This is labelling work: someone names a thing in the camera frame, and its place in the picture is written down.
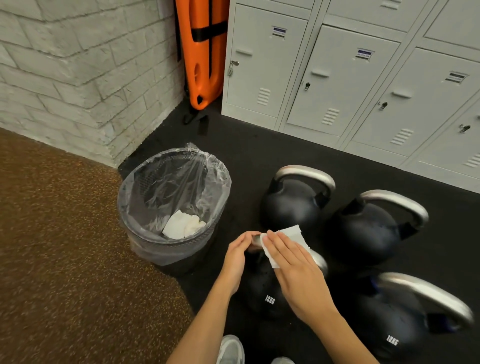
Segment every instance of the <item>hand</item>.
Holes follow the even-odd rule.
[[[282,293],[300,320],[311,327],[325,315],[338,313],[322,271],[303,246],[271,230],[263,241],[280,266],[275,274]]]
[[[223,289],[233,295],[240,285],[241,275],[245,268],[245,250],[252,243],[252,236],[260,235],[259,231],[246,231],[228,245],[223,267],[217,282]]]

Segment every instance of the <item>speckled carpet floor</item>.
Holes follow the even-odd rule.
[[[0,363],[164,363],[192,314],[135,256],[114,169],[0,129]]]

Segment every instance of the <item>shoe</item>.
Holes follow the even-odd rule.
[[[234,335],[226,335],[220,344],[220,352],[216,364],[244,364],[245,351],[240,339]]]
[[[289,358],[282,356],[281,358],[275,358],[272,361],[272,364],[295,364],[295,363],[291,361]]]

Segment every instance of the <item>kettlebell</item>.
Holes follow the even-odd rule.
[[[252,245],[259,248],[254,253],[245,255],[245,269],[241,277],[237,295],[244,303],[260,317],[279,319],[293,314],[280,283],[265,255],[259,238],[252,240]],[[325,259],[317,252],[310,250],[313,260],[326,276],[328,271]]]
[[[316,193],[308,184],[287,176],[303,176],[319,181],[326,188]],[[325,172],[306,166],[291,165],[280,168],[260,202],[260,224],[265,229],[278,231],[299,225],[304,232],[315,226],[320,211],[330,201],[335,181]]]
[[[387,201],[413,216],[397,224],[383,208],[370,201]],[[339,209],[325,226],[326,246],[339,261],[352,266],[373,266],[393,256],[396,246],[428,222],[419,203],[385,190],[366,191]]]
[[[402,273],[362,272],[329,285],[340,314],[381,362],[411,359],[429,334],[453,333],[473,325],[461,300],[422,279]],[[421,297],[445,313],[425,313]]]

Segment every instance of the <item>white tissue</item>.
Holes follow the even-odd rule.
[[[183,239],[195,234],[205,225],[206,223],[200,221],[197,215],[190,215],[178,210],[168,219],[163,228],[163,234],[170,239]]]
[[[305,242],[305,239],[303,238],[303,236],[301,234],[300,226],[295,225],[295,226],[292,226],[290,228],[282,229],[282,230],[279,230],[279,231],[281,231],[286,236],[288,236],[292,241],[297,242],[298,244],[303,246],[307,252],[310,252],[310,247]],[[261,234],[260,235],[260,243],[262,244],[262,248],[264,249],[265,255],[270,260],[270,264],[272,265],[272,268],[280,268],[280,266],[276,263],[276,261],[272,258],[272,256],[268,252],[268,249],[265,247],[264,239],[263,239],[265,235],[266,234]]]

